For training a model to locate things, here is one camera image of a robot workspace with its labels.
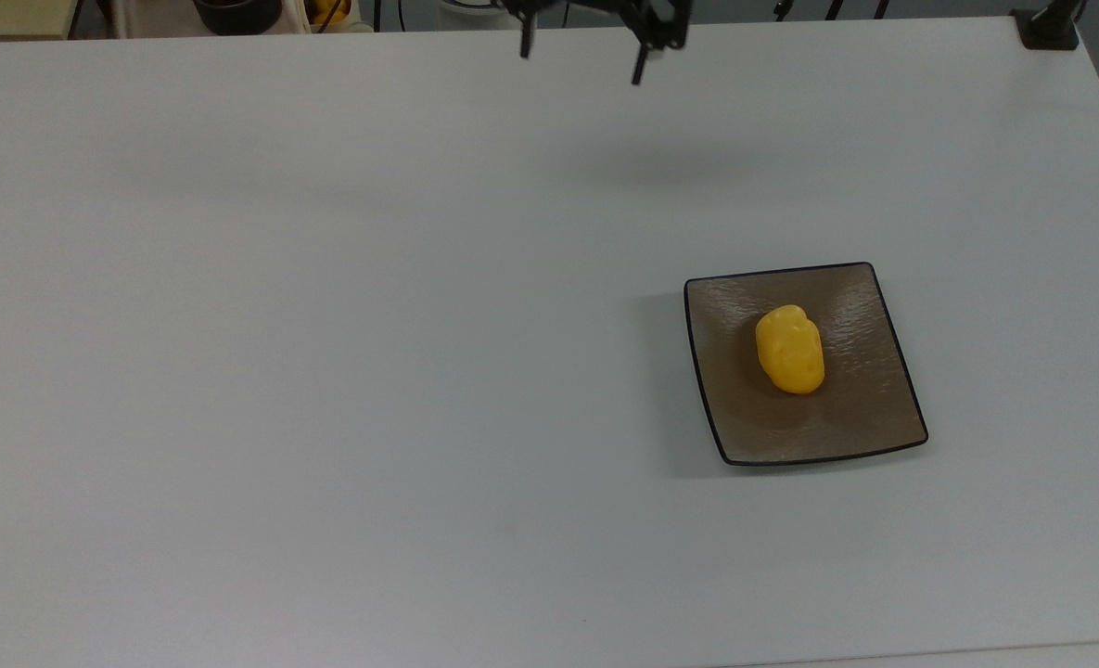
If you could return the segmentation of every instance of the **table surface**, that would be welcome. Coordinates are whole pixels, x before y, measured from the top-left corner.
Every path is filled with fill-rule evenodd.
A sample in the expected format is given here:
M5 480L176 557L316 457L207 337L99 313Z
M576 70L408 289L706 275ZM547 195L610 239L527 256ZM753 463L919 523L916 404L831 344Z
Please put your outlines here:
M66 38L77 0L0 0L0 38Z
M0 44L0 665L1099 642L1099 81L1010 19ZM26 67L11 63L24 60ZM875 264L930 427L719 460L680 288Z
M813 660L793 668L1099 668L1099 644Z

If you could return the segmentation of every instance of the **brown plate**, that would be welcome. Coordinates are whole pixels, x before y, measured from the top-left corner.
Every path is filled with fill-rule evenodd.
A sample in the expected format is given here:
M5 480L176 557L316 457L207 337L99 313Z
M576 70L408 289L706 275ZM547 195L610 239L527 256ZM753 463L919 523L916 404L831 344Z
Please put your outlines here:
M803 308L821 331L825 380L803 397L775 388L756 354L756 323L784 304ZM686 320L706 415L728 464L851 459L928 439L870 263L693 278Z

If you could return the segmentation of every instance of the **yellow object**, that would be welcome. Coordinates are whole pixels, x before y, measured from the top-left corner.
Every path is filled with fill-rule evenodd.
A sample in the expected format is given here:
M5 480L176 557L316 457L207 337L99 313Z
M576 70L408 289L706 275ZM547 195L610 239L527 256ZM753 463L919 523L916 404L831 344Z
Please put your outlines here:
M334 11L334 16L330 18L330 22L336 24L342 19L347 18L348 3L346 0L314 0L314 18L311 19L311 24L321 25L325 21L325 15L330 13L330 8L333 8L335 1L338 2L338 9Z
M821 333L798 305L784 305L759 320L756 348L770 381L786 392L808 394L825 380Z

